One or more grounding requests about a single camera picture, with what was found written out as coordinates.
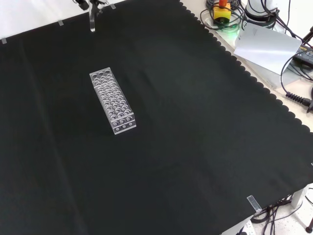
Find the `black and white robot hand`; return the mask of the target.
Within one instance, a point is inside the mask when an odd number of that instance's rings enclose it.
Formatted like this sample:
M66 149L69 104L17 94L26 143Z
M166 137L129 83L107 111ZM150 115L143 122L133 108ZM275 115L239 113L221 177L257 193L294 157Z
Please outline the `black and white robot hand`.
M88 10L89 8L92 8L93 6L97 7L98 9L101 9L99 5L106 5L108 4L107 0L73 0L75 4L78 4L78 6L82 10Z

